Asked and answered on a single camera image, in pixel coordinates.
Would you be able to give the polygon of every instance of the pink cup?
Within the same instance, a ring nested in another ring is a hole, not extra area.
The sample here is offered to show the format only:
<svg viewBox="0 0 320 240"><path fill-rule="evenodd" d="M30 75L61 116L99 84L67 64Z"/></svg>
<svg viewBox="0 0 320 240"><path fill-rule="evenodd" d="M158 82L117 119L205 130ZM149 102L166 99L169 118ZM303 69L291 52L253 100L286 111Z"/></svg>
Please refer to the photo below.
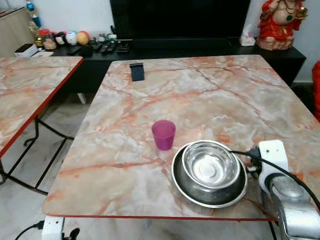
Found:
<svg viewBox="0 0 320 240"><path fill-rule="evenodd" d="M165 151L172 148L176 132L176 126L172 121L156 121L151 129L158 149Z"/></svg>

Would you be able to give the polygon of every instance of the red statue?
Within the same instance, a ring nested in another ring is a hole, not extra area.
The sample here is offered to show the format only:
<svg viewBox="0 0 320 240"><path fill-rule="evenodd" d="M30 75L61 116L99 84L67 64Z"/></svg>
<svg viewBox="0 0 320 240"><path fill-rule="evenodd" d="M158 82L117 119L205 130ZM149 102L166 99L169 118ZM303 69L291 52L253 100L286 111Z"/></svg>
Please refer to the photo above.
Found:
<svg viewBox="0 0 320 240"><path fill-rule="evenodd" d="M262 6L260 36L257 45L266 50L286 50L294 42L293 30L298 31L307 17L304 0L268 0Z"/></svg>
<svg viewBox="0 0 320 240"><path fill-rule="evenodd" d="M312 69L313 93L314 93L314 116L320 123L320 60L316 62Z"/></svg>

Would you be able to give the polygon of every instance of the floor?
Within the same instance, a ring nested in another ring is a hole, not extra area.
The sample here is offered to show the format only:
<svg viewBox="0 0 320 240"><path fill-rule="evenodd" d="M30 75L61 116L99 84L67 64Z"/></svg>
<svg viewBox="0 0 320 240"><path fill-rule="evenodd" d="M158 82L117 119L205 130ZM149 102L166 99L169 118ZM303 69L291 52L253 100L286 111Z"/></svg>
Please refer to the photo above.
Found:
<svg viewBox="0 0 320 240"><path fill-rule="evenodd" d="M311 82L294 82L291 90L303 102L311 113L315 112L314 85Z"/></svg>
<svg viewBox="0 0 320 240"><path fill-rule="evenodd" d="M93 96L87 96L88 102ZM77 95L56 99L42 117L46 123L70 136L75 136L90 104L80 104ZM62 139L40 126L40 135L13 175L34 185L47 166ZM11 168L23 152L23 142L34 134L30 124L2 157L5 170ZM40 185L49 191L71 142L68 140L46 178ZM0 185L0 240L14 240L26 227L45 219L42 204L45 196L7 180ZM66 218L64 232L81 229L78 240L270 240L267 222L230 222L165 219L99 219ZM41 230L33 228L20 240L40 240Z"/></svg>

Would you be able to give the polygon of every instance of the black television screen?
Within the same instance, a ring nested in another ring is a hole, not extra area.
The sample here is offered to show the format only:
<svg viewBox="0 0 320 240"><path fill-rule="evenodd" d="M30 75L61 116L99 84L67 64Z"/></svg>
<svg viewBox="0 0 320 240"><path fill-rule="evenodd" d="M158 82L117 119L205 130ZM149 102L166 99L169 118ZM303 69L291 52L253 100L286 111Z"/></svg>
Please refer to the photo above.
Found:
<svg viewBox="0 0 320 240"><path fill-rule="evenodd" d="M111 0L118 39L239 37L250 0Z"/></svg>

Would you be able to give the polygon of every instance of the white wall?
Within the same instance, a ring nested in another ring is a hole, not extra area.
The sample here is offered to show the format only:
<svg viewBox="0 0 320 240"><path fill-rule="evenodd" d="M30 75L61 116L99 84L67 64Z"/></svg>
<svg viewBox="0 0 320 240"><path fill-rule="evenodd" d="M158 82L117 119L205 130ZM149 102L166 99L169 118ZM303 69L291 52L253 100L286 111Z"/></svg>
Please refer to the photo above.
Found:
<svg viewBox="0 0 320 240"><path fill-rule="evenodd" d="M8 0L12 8L26 5L25 0ZM53 32L87 31L92 37L110 33L114 24L109 0L32 0L42 27ZM5 0L0 8L7 9Z"/></svg>
<svg viewBox="0 0 320 240"><path fill-rule="evenodd" d="M251 24L253 36L259 35L257 25L260 22L261 7L266 0L251 0L245 26ZM300 31L294 31L294 44L306 56L295 82L311 82L312 68L320 60L320 0L306 0L303 5L308 9L308 17L300 26Z"/></svg>

